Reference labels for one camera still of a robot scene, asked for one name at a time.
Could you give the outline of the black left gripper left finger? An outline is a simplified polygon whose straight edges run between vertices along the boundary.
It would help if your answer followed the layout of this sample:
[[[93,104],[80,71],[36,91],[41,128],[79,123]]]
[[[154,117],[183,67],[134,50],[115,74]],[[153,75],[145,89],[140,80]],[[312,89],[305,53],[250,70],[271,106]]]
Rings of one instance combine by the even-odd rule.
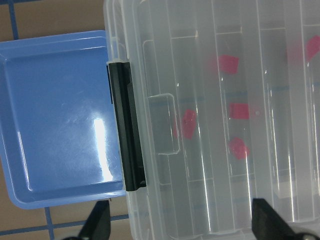
[[[111,235],[110,203],[97,201],[78,234],[81,240],[108,240]]]

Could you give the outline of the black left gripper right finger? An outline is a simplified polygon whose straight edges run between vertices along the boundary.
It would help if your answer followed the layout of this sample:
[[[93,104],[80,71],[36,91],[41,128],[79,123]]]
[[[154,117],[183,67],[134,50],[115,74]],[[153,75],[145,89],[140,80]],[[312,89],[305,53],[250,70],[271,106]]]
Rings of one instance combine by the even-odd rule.
[[[252,232],[257,240],[300,239],[264,198],[252,200]]]

